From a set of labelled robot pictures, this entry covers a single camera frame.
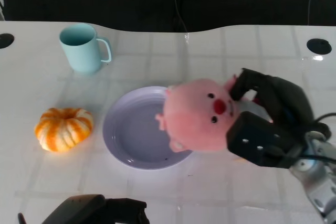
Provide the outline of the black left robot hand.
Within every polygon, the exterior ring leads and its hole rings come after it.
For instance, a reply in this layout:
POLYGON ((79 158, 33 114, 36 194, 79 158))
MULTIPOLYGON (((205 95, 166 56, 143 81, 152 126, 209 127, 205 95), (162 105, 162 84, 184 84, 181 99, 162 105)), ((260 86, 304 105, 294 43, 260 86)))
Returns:
POLYGON ((102 194, 71 196, 43 223, 133 223, 149 224, 147 204, 129 198, 105 198, 102 194))

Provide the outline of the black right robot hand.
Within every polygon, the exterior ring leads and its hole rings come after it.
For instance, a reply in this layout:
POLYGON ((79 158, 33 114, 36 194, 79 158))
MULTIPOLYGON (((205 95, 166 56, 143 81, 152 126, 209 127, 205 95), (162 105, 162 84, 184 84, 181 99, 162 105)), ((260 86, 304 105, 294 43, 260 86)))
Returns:
POLYGON ((226 134, 227 148, 255 165, 289 169, 307 149, 304 135, 314 120, 309 100, 290 81, 244 68, 230 96, 240 101, 250 90, 266 115, 240 112, 226 134))

